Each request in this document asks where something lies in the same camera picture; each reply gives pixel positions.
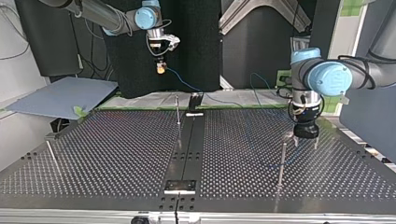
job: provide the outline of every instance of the metal pin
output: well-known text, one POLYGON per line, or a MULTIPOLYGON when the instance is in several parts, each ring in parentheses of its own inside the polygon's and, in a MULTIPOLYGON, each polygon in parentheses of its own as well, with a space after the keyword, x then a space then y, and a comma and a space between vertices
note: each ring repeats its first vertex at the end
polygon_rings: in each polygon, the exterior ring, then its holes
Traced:
POLYGON ((293 140, 294 140, 294 145, 298 147, 300 139, 296 136, 293 136, 293 140))
POLYGON ((177 124, 180 125, 180 110, 179 110, 179 105, 178 105, 178 95, 175 96, 175 107, 177 111, 177 124))
POLYGON ((55 161, 57 161, 57 160, 56 160, 56 157, 55 157, 55 154, 53 153, 52 146, 50 145, 50 141, 47 141, 47 146, 49 147, 50 155, 52 156, 52 158, 53 158, 55 161))
POLYGON ((50 141, 46 141, 47 146, 49 147, 50 155, 52 156, 53 160, 55 161, 56 169, 58 170, 59 174, 61 173, 61 169, 58 164, 58 159, 56 159, 55 154, 53 153, 52 146, 50 145, 50 141))
POLYGON ((317 140, 315 141, 314 149, 317 150, 319 145, 319 137, 317 137, 317 140))
POLYGON ((279 169, 279 180, 277 183, 277 186, 279 188, 282 188, 282 178, 283 178, 283 170, 284 170, 284 166, 285 166, 285 158, 286 158, 286 148, 287 148, 288 144, 287 143, 283 143, 282 146, 282 157, 280 159, 280 169, 279 169))

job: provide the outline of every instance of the perforated metal table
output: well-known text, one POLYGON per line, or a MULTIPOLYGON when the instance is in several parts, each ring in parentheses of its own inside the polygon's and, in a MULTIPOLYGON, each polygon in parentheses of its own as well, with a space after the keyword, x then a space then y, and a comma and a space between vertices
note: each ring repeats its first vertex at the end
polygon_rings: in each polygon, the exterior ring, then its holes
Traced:
POLYGON ((4 209, 396 215, 396 174, 318 125, 314 149, 294 145, 282 109, 205 110, 180 126, 175 111, 98 111, 51 143, 56 160, 43 145, 0 173, 0 222, 4 209), (195 180, 195 194, 166 195, 167 180, 195 180))

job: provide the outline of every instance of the blue cable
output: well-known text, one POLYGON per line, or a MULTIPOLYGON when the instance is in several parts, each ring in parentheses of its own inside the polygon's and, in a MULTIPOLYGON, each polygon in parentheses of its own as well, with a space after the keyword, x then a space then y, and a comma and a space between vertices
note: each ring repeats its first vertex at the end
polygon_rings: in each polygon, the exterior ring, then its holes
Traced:
MULTIPOLYGON (((179 74, 177 71, 173 70, 172 68, 167 68, 167 70, 173 72, 173 73, 177 76, 178 80, 180 80, 180 82, 183 83, 184 85, 186 85, 187 87, 189 87, 189 88, 191 88, 191 89, 193 89, 193 90, 195 90, 195 91, 198 91, 198 92, 201 92, 201 93, 205 94, 202 90, 200 90, 200 89, 198 89, 198 88, 195 88, 195 87, 193 87, 192 85, 190 85, 189 83, 185 82, 185 81, 183 80, 183 78, 181 78, 180 74, 179 74)), ((216 102, 219 102, 219 103, 222 103, 222 104, 233 104, 233 105, 238 105, 238 106, 240 106, 241 108, 244 108, 242 105, 240 105, 240 104, 238 104, 238 103, 235 103, 235 102, 226 102, 226 101, 216 100, 216 99, 212 98, 209 94, 206 94, 206 96, 207 96, 209 99, 211 99, 211 100, 213 100, 213 101, 216 101, 216 102)))
MULTIPOLYGON (((171 71, 172 73, 174 73, 174 74, 177 76, 178 80, 179 80, 181 83, 183 83, 184 85, 186 85, 187 87, 189 87, 189 88, 191 88, 191 89, 193 89, 193 90, 195 90, 195 91, 198 91, 198 92, 201 92, 201 93, 205 94, 202 90, 200 90, 200 89, 198 89, 198 88, 195 88, 195 87, 193 87, 192 85, 190 85, 189 83, 185 82, 185 81, 183 80, 183 78, 181 78, 180 74, 179 74, 177 71, 173 70, 172 68, 167 68, 167 70, 169 70, 169 71, 171 71)), ((256 74, 256 76, 259 77, 261 80, 263 80, 263 81, 267 84, 267 86, 268 86, 268 88, 269 88, 268 82, 267 82, 263 77, 259 76, 258 74, 256 74)), ((252 83, 251 83, 251 76, 250 76, 250 85, 252 86, 253 90, 255 90, 254 87, 253 87, 253 85, 252 85, 252 83)), ((235 102, 225 102, 225 101, 216 100, 216 99, 212 98, 211 96, 209 96, 208 94, 207 94, 206 96, 207 96, 209 99, 211 99, 211 100, 213 100, 213 101, 216 101, 216 102, 220 102, 220 103, 223 103, 223 104, 234 104, 234 105, 240 106, 242 109, 244 108, 242 105, 240 105, 240 104, 238 104, 238 103, 235 103, 235 102)), ((257 99, 257 101, 259 102, 259 105, 262 106, 262 104, 260 103, 260 100, 259 100, 259 97, 257 96, 257 94, 256 94, 256 99, 257 99)), ((250 131, 250 125, 249 125, 249 124, 247 125, 247 132, 248 132, 248 133, 251 133, 251 131, 250 131)), ((246 138, 247 138, 247 142, 248 142, 248 144, 249 144, 249 147, 252 148, 252 149, 253 149, 253 152, 254 152, 254 146, 251 144, 251 140, 250 140, 249 134, 246 135, 246 138)), ((280 167, 280 166, 282 166, 282 165, 291 165, 291 164, 295 161, 295 159, 297 158, 297 156, 298 156, 299 154, 300 154, 300 149, 298 148, 298 150, 291 156, 291 159, 290 159, 290 160, 285 161, 285 163, 283 163, 283 164, 268 165, 268 167, 269 167, 269 168, 277 168, 277 167, 280 167)))

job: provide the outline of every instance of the pegboard surface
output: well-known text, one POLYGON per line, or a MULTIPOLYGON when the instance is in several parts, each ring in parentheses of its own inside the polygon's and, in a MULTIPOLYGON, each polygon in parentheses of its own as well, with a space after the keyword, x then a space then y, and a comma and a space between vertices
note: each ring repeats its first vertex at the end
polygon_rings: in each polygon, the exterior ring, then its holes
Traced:
POLYGON ((102 111, 0 181, 0 193, 39 197, 159 196, 178 137, 175 111, 102 111))
POLYGON ((314 140, 300 140, 296 147, 285 110, 206 111, 199 192, 204 205, 304 200, 396 205, 396 174, 382 172, 384 165, 344 141, 329 121, 318 125, 318 149, 314 140), (283 142, 287 165, 279 188, 283 142))

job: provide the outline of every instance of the robotic arm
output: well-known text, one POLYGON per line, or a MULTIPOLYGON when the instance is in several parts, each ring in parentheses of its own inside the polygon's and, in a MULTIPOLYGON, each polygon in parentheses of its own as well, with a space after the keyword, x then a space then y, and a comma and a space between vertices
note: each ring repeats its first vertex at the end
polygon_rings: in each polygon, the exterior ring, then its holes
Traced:
POLYGON ((349 89, 373 90, 396 84, 395 27, 396 11, 393 11, 381 27, 367 58, 340 56, 338 60, 323 60, 319 49, 292 53, 292 107, 296 118, 292 119, 296 137, 318 137, 315 120, 321 113, 322 95, 337 96, 349 89))
POLYGON ((128 34, 133 31, 147 31, 147 45, 157 64, 157 73, 163 74, 166 69, 164 55, 173 51, 180 39, 166 35, 164 28, 172 21, 163 20, 158 0, 143 0, 142 7, 126 13, 102 3, 100 0, 40 0, 42 3, 58 8, 66 8, 103 27, 107 35, 128 34))

